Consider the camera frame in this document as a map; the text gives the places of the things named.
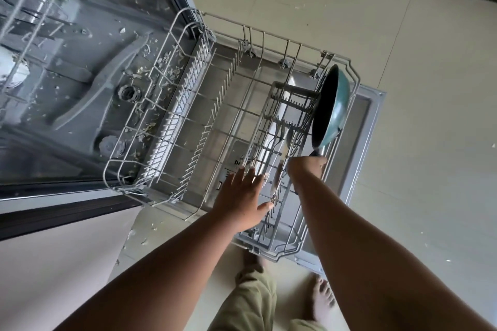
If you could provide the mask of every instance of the lower dish rack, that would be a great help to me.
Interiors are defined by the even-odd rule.
[[[185,12],[196,21],[177,29]],[[198,37],[191,56],[182,48],[183,35],[190,33]],[[171,65],[178,59],[186,61],[179,81],[180,71]],[[334,64],[350,81],[348,115],[360,85],[349,59],[214,14],[181,10],[145,74],[148,87],[119,134],[104,181],[191,222],[212,208],[230,172],[254,166],[257,174],[268,174],[260,194],[260,202],[267,201],[288,130],[293,136],[283,168],[289,157],[311,152],[313,111]],[[308,81],[296,83],[297,72]],[[153,115],[164,117],[155,121]],[[326,147],[324,178],[340,137]],[[143,157],[132,152],[130,141],[136,140],[151,146]],[[118,185],[110,185],[110,178]],[[275,207],[235,242],[277,261],[301,250],[307,226],[285,171],[273,199]]]

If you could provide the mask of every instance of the hand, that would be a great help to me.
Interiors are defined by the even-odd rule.
[[[226,218],[236,233],[257,225],[274,206],[270,201],[257,204],[264,175],[254,177],[255,168],[250,168],[244,178],[244,172],[245,168],[240,168],[236,175],[226,177],[210,212]]]
[[[294,184],[301,174],[313,174],[314,176],[321,178],[323,165],[325,165],[327,161],[327,158],[322,156],[293,157],[288,161],[288,175]]]

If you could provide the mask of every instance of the person's left hand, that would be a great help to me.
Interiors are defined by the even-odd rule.
[[[270,201],[258,206],[264,175],[255,177],[255,168],[250,168],[245,177],[244,172],[245,168],[240,168],[226,177],[210,212],[226,219],[236,233],[257,225],[274,206]]]

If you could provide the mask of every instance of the leg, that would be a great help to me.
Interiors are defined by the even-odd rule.
[[[236,287],[221,305],[208,331],[271,331],[276,307],[276,283],[264,259],[244,252],[244,269]]]
[[[331,329],[335,298],[327,281],[316,276],[306,304],[303,319],[290,321],[289,331],[326,331]]]

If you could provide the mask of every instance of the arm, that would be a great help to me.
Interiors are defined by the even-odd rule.
[[[233,235],[260,222],[264,180],[251,168],[228,176],[212,211],[123,272],[56,331],[180,331]]]
[[[288,172],[351,331],[492,330],[414,255],[348,208],[321,180],[322,157]]]

